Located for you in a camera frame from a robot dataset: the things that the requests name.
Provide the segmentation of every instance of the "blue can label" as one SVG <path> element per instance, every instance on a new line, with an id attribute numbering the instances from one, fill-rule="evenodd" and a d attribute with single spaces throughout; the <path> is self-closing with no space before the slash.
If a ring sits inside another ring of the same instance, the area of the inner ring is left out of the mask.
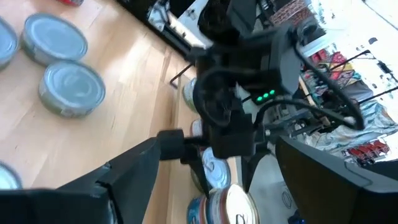
<path id="1" fill-rule="evenodd" d="M 187 223 L 188 224 L 202 224 L 200 220 L 202 197 L 195 198 L 188 206 Z"/>

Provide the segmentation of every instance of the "red packaging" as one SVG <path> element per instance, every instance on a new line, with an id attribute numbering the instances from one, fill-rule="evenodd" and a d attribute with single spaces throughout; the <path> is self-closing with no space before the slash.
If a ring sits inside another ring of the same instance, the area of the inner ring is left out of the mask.
<path id="1" fill-rule="evenodd" d="M 85 0 L 58 0 L 64 4 L 67 4 L 69 6 L 80 6 L 83 4 L 83 1 Z"/>

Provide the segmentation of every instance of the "canned food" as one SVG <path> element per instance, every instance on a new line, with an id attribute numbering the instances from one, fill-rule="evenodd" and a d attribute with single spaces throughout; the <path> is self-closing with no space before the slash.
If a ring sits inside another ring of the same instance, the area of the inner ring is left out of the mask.
<path id="1" fill-rule="evenodd" d="M 223 189 L 231 185 L 231 170 L 226 160 L 217 159 L 213 155 L 211 147 L 202 152 L 201 158 L 209 189 Z M 193 170 L 191 170 L 191 176 L 193 183 L 203 192 L 199 179 Z"/>
<path id="2" fill-rule="evenodd" d="M 90 114 L 105 97 L 105 84 L 90 67 L 61 61 L 50 65 L 39 86 L 43 105 L 67 118 Z"/>
<path id="3" fill-rule="evenodd" d="M 187 106 L 195 113 L 197 113 L 197 109 L 195 108 L 195 105 L 193 104 L 193 87 L 195 87 L 195 84 L 197 82 L 196 78 L 193 78 L 190 82 L 184 85 L 183 90 L 182 90 L 182 96 L 184 98 L 185 103 Z"/>
<path id="4" fill-rule="evenodd" d="M 16 190 L 22 188 L 17 173 L 6 164 L 0 162 L 0 190 Z"/>
<path id="5" fill-rule="evenodd" d="M 188 206 L 187 223 L 207 224 L 205 196 L 194 198 Z"/>
<path id="6" fill-rule="evenodd" d="M 0 17 L 0 70 L 11 61 L 18 49 L 18 36 L 14 29 Z"/>
<path id="7" fill-rule="evenodd" d="M 202 136 L 201 119 L 196 119 L 191 125 L 191 135 L 192 136 Z"/>
<path id="8" fill-rule="evenodd" d="M 84 0 L 58 0 L 64 4 L 69 6 L 81 6 Z"/>
<path id="9" fill-rule="evenodd" d="M 25 21 L 22 48 L 34 61 L 50 65 L 59 60 L 80 60 L 87 40 L 73 24 L 51 14 L 36 13 Z"/>
<path id="10" fill-rule="evenodd" d="M 244 190 L 233 184 L 210 193 L 206 209 L 207 224 L 258 224 L 258 212 Z"/>

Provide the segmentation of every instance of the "floor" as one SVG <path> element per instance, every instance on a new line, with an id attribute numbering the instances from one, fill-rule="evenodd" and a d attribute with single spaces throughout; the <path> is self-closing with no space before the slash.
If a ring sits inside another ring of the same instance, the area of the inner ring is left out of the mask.
<path id="1" fill-rule="evenodd" d="M 56 0 L 0 1 L 0 15 L 18 34 L 36 12 L 81 29 L 89 43 L 83 62 L 103 78 L 106 98 L 85 119 L 52 114 L 37 96 L 45 68 L 18 51 L 0 72 L 0 160 L 24 188 L 61 186 L 171 127 L 175 91 L 168 81 L 187 64 L 148 28 L 112 0 L 85 0 L 78 8 Z M 144 223 L 158 223 L 150 218 Z"/>

